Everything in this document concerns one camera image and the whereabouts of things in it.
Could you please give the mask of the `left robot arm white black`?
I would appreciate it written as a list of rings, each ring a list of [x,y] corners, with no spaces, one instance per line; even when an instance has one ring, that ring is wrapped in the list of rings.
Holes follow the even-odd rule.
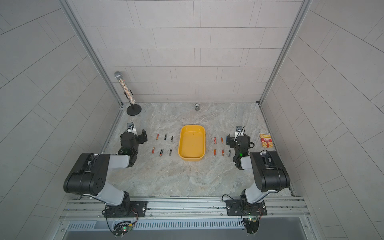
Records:
[[[117,154],[80,154],[64,181],[64,191],[103,202],[105,218],[144,217],[148,202],[132,202],[128,192],[107,182],[107,174],[112,169],[131,168],[137,160],[139,145],[147,141],[145,130],[140,135],[125,131],[121,134],[121,148]]]

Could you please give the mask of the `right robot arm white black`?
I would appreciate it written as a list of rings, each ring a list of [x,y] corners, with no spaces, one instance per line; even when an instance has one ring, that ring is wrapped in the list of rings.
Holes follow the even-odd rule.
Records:
[[[240,196],[243,211],[250,213],[254,209],[261,209],[265,197],[291,185],[290,176],[276,151],[250,152],[255,144],[245,134],[236,137],[227,135],[226,145],[235,150],[235,167],[253,171],[254,183],[243,190]]]

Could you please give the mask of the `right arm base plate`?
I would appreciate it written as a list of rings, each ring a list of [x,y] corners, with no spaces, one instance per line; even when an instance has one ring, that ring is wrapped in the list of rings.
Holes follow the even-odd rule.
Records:
[[[265,201],[249,204],[246,200],[224,200],[228,216],[266,216],[268,214]]]

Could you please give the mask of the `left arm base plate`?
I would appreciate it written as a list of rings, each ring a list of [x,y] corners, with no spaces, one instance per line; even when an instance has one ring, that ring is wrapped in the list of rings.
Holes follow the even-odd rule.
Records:
[[[148,201],[123,202],[119,206],[106,205],[102,211],[105,218],[142,218],[147,211]]]

